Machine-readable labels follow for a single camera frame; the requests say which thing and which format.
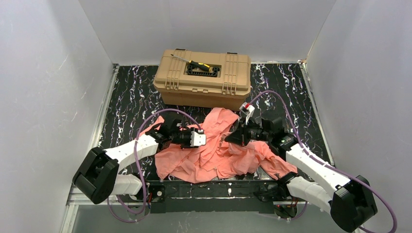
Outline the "pink jacket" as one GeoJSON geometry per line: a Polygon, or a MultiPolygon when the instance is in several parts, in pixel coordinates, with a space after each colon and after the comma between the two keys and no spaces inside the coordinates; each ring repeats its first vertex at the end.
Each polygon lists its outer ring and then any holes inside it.
{"type": "Polygon", "coordinates": [[[223,139],[238,118],[231,110],[213,108],[201,123],[206,144],[189,149],[171,144],[156,154],[154,163],[158,177],[164,180],[172,175],[186,182],[202,183],[254,173],[258,167],[275,180],[289,172],[297,172],[296,166],[274,154],[266,142],[252,141],[245,147],[225,142],[223,139]]]}

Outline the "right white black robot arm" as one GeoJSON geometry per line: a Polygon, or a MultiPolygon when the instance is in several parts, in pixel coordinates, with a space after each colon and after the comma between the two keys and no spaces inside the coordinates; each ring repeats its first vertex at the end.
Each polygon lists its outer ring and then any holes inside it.
{"type": "Polygon", "coordinates": [[[224,140],[239,146],[247,146],[250,141],[266,142],[271,152],[312,178],[310,182],[289,172],[279,179],[285,194],[329,212],[334,222],[346,232],[353,232],[378,212],[372,192],[362,185],[369,183],[363,176],[353,180],[329,169],[325,161],[299,145],[297,137],[287,132],[281,118],[262,119],[260,124],[253,119],[241,118],[224,140]]]}

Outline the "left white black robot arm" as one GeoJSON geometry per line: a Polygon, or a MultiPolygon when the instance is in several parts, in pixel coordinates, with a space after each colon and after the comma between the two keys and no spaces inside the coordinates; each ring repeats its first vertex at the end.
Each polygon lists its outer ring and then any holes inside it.
{"type": "Polygon", "coordinates": [[[204,130],[185,126],[179,119],[164,120],[128,143],[109,149],[90,149],[75,172],[72,184],[93,204],[100,204],[113,195],[135,196],[143,188],[143,179],[137,174],[122,175],[124,168],[169,149],[172,144],[186,149],[205,143],[204,130]]]}

